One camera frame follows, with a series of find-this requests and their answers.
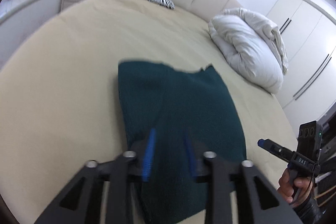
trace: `white wardrobe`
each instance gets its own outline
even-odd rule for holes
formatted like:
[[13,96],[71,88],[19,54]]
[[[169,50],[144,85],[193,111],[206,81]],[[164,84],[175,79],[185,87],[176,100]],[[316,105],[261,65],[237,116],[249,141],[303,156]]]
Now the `white wardrobe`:
[[276,97],[298,134],[336,101],[336,25],[303,0],[278,0],[268,18],[281,27],[289,61]]

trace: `drawer handle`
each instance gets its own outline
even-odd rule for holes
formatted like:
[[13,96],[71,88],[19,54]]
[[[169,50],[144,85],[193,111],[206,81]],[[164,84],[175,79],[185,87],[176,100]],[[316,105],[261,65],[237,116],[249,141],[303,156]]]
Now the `drawer handle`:
[[287,23],[288,20],[289,20],[289,18],[287,18],[287,20],[285,21],[285,23],[281,26],[281,28],[279,29],[280,32],[281,32],[281,29],[284,27],[284,25]]
[[291,22],[292,22],[292,20],[290,20],[290,21],[288,22],[288,24],[287,24],[286,27],[280,32],[280,34],[282,34],[282,33],[284,32],[284,30],[286,30],[286,28],[288,27],[289,23],[291,23]]
[[295,100],[299,99],[307,91],[307,89],[315,82],[315,80],[320,76],[320,74],[322,73],[322,71],[324,71],[324,69],[326,68],[326,66],[329,64],[330,60],[331,60],[331,57],[329,58],[328,62],[325,63],[323,69],[315,76],[314,80],[295,98]]

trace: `dark green towel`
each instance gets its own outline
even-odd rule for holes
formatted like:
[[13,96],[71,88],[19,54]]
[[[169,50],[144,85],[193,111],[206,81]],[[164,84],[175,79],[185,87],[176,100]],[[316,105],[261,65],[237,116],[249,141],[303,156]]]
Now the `dark green towel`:
[[227,160],[246,160],[242,126],[221,77],[212,66],[186,73],[132,61],[119,64],[118,82],[128,147],[157,130],[150,181],[137,187],[146,223],[178,223],[200,212],[207,186],[189,174],[184,133]]

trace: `bed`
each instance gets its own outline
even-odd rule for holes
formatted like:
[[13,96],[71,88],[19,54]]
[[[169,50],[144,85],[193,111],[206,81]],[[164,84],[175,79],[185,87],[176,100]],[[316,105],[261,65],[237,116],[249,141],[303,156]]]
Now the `bed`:
[[[207,22],[236,0],[87,0],[49,20],[0,72],[0,193],[21,224],[31,224],[87,161],[126,149],[118,98],[118,63],[163,62],[197,71],[213,64],[244,130],[247,157],[278,185],[286,164],[257,147],[270,138],[297,141],[274,95],[226,63]],[[186,223],[203,223],[201,212]]]

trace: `human hand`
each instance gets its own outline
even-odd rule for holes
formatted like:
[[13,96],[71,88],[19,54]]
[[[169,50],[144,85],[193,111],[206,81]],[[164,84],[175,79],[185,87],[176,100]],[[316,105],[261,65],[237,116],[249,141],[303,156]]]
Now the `human hand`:
[[[312,183],[311,183],[310,188],[307,191],[309,182],[310,182],[309,178],[296,178],[294,180],[294,185],[301,189],[301,193],[299,195],[297,202],[293,204],[294,208],[302,204],[309,196],[311,188],[312,188]],[[284,198],[285,201],[287,201],[288,203],[291,203],[293,201],[292,195],[294,193],[294,189],[289,184],[288,169],[286,169],[283,172],[282,177],[279,179],[279,185],[280,187],[278,188],[278,193]]]

